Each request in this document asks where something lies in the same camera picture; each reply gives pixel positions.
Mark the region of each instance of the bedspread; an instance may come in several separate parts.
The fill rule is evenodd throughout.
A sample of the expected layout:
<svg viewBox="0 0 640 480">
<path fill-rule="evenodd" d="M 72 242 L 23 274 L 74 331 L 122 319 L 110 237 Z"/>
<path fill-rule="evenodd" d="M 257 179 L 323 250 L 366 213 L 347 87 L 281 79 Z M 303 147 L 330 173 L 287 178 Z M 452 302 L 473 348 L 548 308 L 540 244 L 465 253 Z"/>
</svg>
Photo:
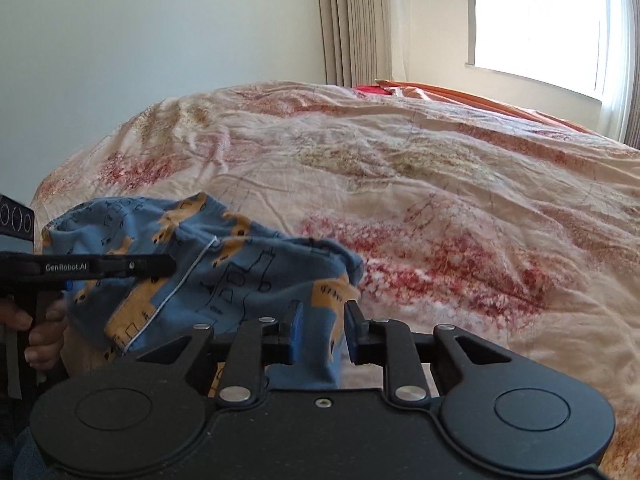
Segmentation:
<svg viewBox="0 0 640 480">
<path fill-rule="evenodd" d="M 637 150 L 465 105 L 265 83 L 149 107 L 31 206 L 42 227 L 96 196 L 200 191 L 357 251 L 367 317 L 451 322 L 596 387 L 618 425 L 603 469 L 640 479 Z"/>
</svg>

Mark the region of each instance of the window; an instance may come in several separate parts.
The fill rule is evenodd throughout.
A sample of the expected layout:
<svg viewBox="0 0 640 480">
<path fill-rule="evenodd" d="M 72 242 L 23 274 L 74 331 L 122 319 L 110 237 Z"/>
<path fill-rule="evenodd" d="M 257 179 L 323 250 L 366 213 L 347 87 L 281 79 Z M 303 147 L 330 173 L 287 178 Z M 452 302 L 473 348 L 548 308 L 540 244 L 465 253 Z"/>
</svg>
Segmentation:
<svg viewBox="0 0 640 480">
<path fill-rule="evenodd" d="M 602 95 L 608 0 L 476 0 L 474 65 Z"/>
</svg>

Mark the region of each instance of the finger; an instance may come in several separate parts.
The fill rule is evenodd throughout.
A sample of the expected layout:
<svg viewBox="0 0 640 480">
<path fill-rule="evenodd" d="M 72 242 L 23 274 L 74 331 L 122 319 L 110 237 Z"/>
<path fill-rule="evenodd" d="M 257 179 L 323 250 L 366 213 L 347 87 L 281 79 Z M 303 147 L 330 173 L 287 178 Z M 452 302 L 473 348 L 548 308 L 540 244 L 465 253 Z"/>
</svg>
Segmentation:
<svg viewBox="0 0 640 480">
<path fill-rule="evenodd" d="M 49 361 L 44 361 L 43 363 L 33 363 L 31 368 L 34 370 L 40 370 L 46 372 L 47 370 L 51 370 L 60 360 L 60 358 L 52 359 Z"/>
<path fill-rule="evenodd" d="M 13 301 L 7 298 L 0 299 L 0 323 L 14 330 L 28 330 L 32 321 L 31 316 L 16 307 Z"/>
<path fill-rule="evenodd" d="M 46 321 L 36 325 L 29 334 L 29 343 L 32 345 L 50 345 L 62 339 L 65 333 L 66 319 L 53 323 Z"/>
<path fill-rule="evenodd" d="M 66 316 L 66 299 L 60 298 L 54 301 L 47 308 L 47 321 L 62 321 Z"/>
<path fill-rule="evenodd" d="M 30 346 L 24 351 L 24 358 L 29 364 L 45 363 L 60 357 L 62 339 L 50 345 Z"/>
</svg>

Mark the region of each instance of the orange fabric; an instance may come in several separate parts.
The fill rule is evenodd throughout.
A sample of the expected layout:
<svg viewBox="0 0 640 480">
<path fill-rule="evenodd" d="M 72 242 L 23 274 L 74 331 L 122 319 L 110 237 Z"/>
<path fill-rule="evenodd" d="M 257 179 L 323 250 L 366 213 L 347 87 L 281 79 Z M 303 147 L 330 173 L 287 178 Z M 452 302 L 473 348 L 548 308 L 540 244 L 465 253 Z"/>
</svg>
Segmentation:
<svg viewBox="0 0 640 480">
<path fill-rule="evenodd" d="M 493 99 L 487 99 L 473 94 L 467 94 L 466 92 L 460 92 L 458 90 L 451 90 L 449 88 L 443 88 L 441 86 L 425 85 L 422 83 L 408 83 L 399 81 L 387 81 L 379 79 L 376 83 L 387 91 L 392 92 L 394 95 L 401 95 L 404 97 L 413 97 L 417 99 L 433 100 L 447 103 L 457 103 L 472 108 L 478 108 L 479 110 L 487 110 L 490 112 L 496 112 L 499 114 L 507 115 L 510 117 L 517 117 L 521 119 L 527 119 L 540 124 L 547 124 L 548 126 L 567 126 L 577 132 L 585 134 L 592 134 L 591 130 L 588 130 L 580 124 L 575 124 L 570 121 L 558 119 L 556 117 L 538 112 L 536 110 L 527 110 L 526 108 L 520 108 L 500 101 L 494 101 Z"/>
</svg>

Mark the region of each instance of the beige wall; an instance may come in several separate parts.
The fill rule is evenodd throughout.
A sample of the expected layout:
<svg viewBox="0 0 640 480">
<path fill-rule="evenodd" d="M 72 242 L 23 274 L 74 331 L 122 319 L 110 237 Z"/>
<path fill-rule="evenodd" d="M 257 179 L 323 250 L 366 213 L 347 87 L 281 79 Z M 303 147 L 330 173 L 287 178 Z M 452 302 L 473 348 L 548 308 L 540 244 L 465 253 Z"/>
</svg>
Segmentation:
<svg viewBox="0 0 640 480">
<path fill-rule="evenodd" d="M 465 66 L 467 0 L 410 0 L 410 13 L 409 80 L 535 108 L 596 128 L 600 102 L 593 98 L 526 78 Z"/>
<path fill-rule="evenodd" d="M 153 102 L 269 79 L 325 82 L 318 0 L 0 0 L 0 193 Z"/>
</svg>

